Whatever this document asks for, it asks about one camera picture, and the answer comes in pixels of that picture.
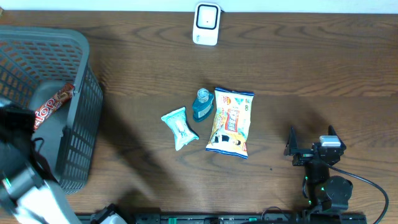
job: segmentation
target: blue bottle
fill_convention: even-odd
[[[209,93],[205,88],[198,91],[198,98],[193,102],[193,120],[196,122],[203,121],[213,111],[214,95]]]

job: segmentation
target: snack package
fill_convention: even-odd
[[[58,91],[51,99],[47,100],[39,109],[36,110],[36,119],[34,129],[39,126],[56,112],[65,102],[72,98],[74,86],[72,84],[65,84],[60,91]]]
[[[215,95],[217,111],[206,150],[247,159],[246,140],[254,93],[217,87]]]
[[[185,107],[166,114],[162,117],[162,121],[166,122],[174,133],[176,151],[180,150],[182,146],[187,145],[192,140],[199,139],[199,137],[188,128]]]

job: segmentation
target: tabletop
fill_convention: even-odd
[[[90,43],[104,106],[76,212],[257,213],[308,206],[303,167],[283,151],[294,126],[310,147],[332,124],[347,145],[335,166],[383,187],[398,222],[398,16],[222,13],[216,46],[192,41],[191,12],[5,11],[0,24],[68,28]],[[197,90],[253,91],[248,159],[205,151],[214,112],[192,119]],[[200,139],[180,151],[161,121],[185,106]],[[350,212],[372,223],[384,197],[351,180]],[[16,223],[3,218],[2,223]]]

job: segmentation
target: white background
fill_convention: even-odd
[[[0,0],[4,9],[193,12],[195,0]],[[397,14],[398,0],[209,0],[226,12]]]

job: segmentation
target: gray plastic basket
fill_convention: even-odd
[[[36,110],[66,82],[75,87],[34,134],[45,139],[40,154],[66,194],[87,182],[103,102],[88,55],[87,40],[73,30],[0,27],[0,96]]]

